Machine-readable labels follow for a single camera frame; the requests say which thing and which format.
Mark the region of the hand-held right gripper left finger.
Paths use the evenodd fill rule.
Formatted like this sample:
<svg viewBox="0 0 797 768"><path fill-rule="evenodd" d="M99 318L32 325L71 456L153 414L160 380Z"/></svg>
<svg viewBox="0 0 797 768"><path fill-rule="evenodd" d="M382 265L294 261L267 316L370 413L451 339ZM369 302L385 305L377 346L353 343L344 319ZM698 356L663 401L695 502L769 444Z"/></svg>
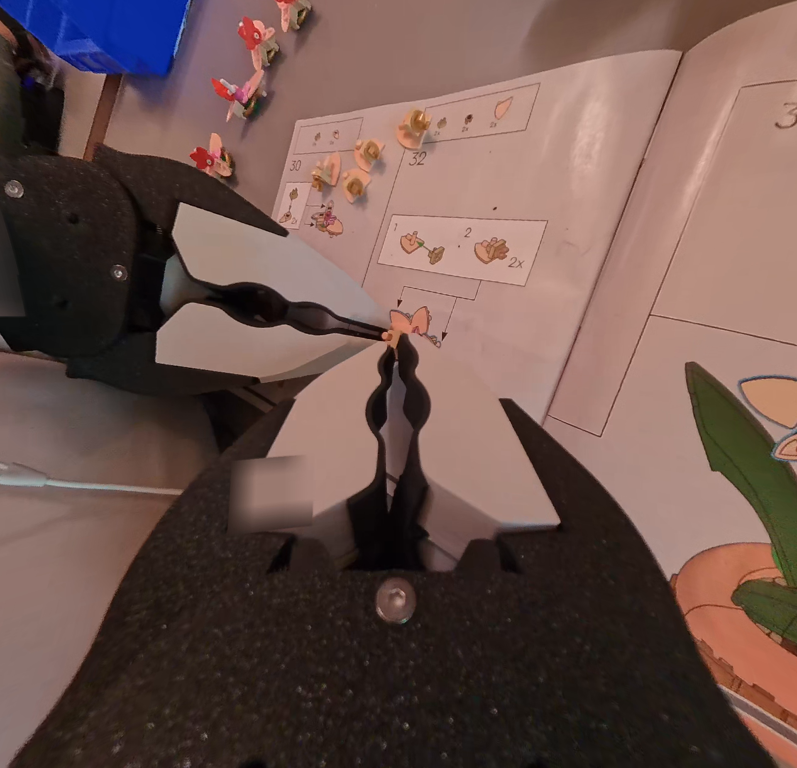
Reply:
<svg viewBox="0 0 797 768"><path fill-rule="evenodd" d="M380 442L366 410L382 383L379 361L385 353L385 344L371 344L296 395L266 455L298 460L313 519L292 532L322 542L335 561L356 550L347 502L377 475Z"/></svg>

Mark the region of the blue plastic crate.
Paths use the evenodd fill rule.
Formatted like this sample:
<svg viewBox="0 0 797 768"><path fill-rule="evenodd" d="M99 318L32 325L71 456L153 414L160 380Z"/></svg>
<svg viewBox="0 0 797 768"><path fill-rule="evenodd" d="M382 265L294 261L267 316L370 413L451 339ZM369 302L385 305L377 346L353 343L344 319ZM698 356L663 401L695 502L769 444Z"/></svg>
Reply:
<svg viewBox="0 0 797 768"><path fill-rule="evenodd" d="M2 11L83 72L166 76L192 0L1 0Z"/></svg>

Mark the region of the grey desk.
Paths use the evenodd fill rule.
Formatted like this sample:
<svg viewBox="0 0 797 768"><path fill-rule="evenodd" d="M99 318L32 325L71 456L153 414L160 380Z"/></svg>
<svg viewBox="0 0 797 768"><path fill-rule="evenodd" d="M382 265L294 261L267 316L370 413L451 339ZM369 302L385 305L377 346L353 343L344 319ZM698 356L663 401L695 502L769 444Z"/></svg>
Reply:
<svg viewBox="0 0 797 768"><path fill-rule="evenodd" d="M458 93L592 60L692 48L745 16L794 0L310 0L281 53L262 112L225 122L211 79L252 71L242 16L279 28L274 0L194 0L168 76L125 77L105 145L187 162L222 136L238 191L272 212L294 123Z"/></svg>

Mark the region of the red pink toy flower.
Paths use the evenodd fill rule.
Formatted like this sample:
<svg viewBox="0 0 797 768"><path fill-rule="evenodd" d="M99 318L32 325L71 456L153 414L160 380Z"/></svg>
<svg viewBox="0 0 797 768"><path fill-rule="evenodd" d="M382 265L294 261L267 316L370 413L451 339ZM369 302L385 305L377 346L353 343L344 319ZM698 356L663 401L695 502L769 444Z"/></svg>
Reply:
<svg viewBox="0 0 797 768"><path fill-rule="evenodd" d="M264 88L264 68L258 69L244 85L234 85L225 79L211 80L214 92L228 102L225 121L229 123L234 117L248 119L252 116L261 99L266 96Z"/></svg>

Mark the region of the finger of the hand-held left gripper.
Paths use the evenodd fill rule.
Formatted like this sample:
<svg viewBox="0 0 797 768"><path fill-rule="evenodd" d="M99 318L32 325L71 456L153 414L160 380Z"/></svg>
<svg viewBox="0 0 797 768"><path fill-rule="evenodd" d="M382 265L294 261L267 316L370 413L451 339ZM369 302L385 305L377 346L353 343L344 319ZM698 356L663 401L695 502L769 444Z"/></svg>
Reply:
<svg viewBox="0 0 797 768"><path fill-rule="evenodd" d="M386 331L386 306L325 259L278 259L233 280L199 279L170 259L161 304L158 365L262 381L323 372Z"/></svg>
<svg viewBox="0 0 797 768"><path fill-rule="evenodd" d="M304 334L388 330L388 311L297 237L180 203L171 238L186 275L245 325Z"/></svg>

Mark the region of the open instruction booklet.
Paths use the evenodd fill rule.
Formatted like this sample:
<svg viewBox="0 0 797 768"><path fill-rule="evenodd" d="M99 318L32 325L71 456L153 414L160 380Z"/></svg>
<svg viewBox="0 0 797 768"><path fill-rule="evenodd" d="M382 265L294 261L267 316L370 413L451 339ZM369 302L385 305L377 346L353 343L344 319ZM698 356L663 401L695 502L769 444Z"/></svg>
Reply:
<svg viewBox="0 0 797 768"><path fill-rule="evenodd" d="M795 766L795 2L609 56L296 122L273 216L606 486L709 671ZM431 126L417 151L396 128ZM385 144L354 204L311 173Z"/></svg>

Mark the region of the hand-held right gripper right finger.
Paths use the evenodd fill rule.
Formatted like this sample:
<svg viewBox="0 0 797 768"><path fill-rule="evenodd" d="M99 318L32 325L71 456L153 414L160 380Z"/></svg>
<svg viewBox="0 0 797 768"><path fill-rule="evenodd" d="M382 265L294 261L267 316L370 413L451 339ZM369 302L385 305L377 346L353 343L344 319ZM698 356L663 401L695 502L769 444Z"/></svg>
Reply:
<svg viewBox="0 0 797 768"><path fill-rule="evenodd" d="M452 571L475 540L557 528L560 517L492 390L422 336L402 335L396 355L411 427L396 484L407 566Z"/></svg>

